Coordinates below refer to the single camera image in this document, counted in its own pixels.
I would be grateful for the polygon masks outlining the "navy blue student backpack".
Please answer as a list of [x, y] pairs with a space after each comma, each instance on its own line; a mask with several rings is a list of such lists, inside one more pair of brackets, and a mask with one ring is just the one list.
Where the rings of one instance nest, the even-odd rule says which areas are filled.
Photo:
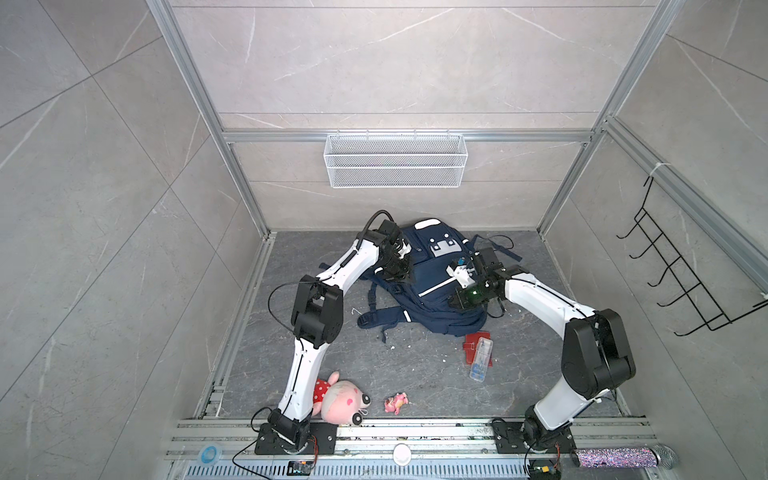
[[361, 329], [379, 327], [381, 337], [400, 323], [418, 323], [433, 333], [466, 336], [479, 332], [488, 318], [488, 303], [461, 311], [448, 305], [459, 284], [450, 279], [446, 267], [464, 258], [476, 270], [475, 280], [510, 271], [498, 259], [499, 253], [519, 262], [512, 250], [484, 238], [484, 249], [476, 247], [479, 235], [471, 239], [438, 219], [427, 219], [401, 230], [410, 243], [412, 270], [405, 282], [386, 281], [380, 274], [366, 271], [362, 278], [371, 282], [369, 311], [357, 318]]

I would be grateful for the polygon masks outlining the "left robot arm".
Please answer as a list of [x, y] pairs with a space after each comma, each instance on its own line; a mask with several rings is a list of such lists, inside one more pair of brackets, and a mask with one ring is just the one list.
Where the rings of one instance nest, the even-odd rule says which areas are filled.
[[296, 282], [290, 317], [294, 354], [285, 392], [270, 410], [272, 432], [291, 451], [302, 450], [310, 435], [312, 395], [329, 345], [344, 323], [344, 294], [368, 270], [389, 281], [409, 277], [411, 245], [386, 210], [376, 211], [352, 246], [317, 276]]

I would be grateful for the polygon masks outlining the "red card box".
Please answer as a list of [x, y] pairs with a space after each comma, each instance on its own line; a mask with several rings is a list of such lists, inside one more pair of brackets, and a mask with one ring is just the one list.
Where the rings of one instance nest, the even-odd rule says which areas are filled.
[[481, 338], [491, 339], [491, 335], [487, 331], [479, 331], [465, 336], [463, 350], [465, 352], [465, 361], [467, 365], [471, 365], [474, 362], [477, 345]]

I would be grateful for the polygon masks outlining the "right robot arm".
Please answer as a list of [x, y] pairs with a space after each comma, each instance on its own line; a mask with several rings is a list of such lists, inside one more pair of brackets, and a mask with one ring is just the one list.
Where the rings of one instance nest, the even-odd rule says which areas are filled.
[[506, 299], [548, 325], [562, 340], [561, 377], [526, 410], [521, 436], [544, 452], [569, 431], [573, 420], [636, 374], [621, 316], [578, 303], [519, 267], [506, 267], [491, 248], [452, 261], [446, 268], [459, 286], [449, 304], [468, 310]]

